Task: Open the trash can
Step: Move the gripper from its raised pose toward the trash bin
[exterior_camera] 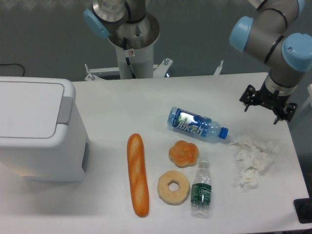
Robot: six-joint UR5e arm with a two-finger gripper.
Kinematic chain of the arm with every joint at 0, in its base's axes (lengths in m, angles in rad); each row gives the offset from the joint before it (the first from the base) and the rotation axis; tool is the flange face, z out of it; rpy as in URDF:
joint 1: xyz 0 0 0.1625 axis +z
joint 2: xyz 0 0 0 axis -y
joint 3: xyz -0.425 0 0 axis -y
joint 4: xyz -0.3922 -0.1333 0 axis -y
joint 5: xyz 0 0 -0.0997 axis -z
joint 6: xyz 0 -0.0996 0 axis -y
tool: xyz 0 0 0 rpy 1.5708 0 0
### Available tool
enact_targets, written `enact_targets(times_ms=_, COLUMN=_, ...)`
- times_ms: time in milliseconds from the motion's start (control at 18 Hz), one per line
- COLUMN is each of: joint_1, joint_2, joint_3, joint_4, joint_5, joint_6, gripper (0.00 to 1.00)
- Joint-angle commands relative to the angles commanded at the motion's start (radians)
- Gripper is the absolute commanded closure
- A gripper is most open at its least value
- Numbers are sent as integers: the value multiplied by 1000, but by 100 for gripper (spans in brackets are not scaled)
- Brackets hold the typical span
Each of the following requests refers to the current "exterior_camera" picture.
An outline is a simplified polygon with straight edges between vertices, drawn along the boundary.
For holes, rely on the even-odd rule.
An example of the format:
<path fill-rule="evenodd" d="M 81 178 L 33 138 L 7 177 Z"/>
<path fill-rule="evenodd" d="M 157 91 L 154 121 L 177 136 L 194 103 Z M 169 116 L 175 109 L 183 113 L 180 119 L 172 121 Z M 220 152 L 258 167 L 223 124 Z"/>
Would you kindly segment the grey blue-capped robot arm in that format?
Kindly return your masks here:
<path fill-rule="evenodd" d="M 248 86 L 240 98 L 245 107 L 272 110 L 276 121 L 291 121 L 297 105 L 288 98 L 312 67 L 312 38 L 284 32 L 301 14 L 303 0 L 254 0 L 259 15 L 242 17 L 233 27 L 229 41 L 270 67 L 259 90 Z M 115 47 L 121 79 L 160 78 L 171 61 L 154 66 L 154 43 L 160 33 L 157 19 L 146 11 L 143 0 L 95 0 L 83 13 L 88 27 Z"/>

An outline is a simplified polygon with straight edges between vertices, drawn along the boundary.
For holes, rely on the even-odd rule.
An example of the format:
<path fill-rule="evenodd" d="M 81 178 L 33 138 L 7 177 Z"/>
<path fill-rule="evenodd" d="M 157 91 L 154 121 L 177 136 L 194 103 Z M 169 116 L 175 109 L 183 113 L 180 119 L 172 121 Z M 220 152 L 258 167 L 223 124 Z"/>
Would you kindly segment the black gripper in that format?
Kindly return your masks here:
<path fill-rule="evenodd" d="M 239 101 L 245 106 L 244 112 L 250 106 L 256 105 L 273 110 L 273 113 L 276 115 L 273 124 L 276 125 L 279 121 L 290 122 L 297 109 L 296 103 L 286 104 L 290 95 L 281 96 L 280 94 L 281 92 L 278 90 L 271 93 L 266 87 L 261 87 L 257 91 L 252 85 L 248 85 Z"/>

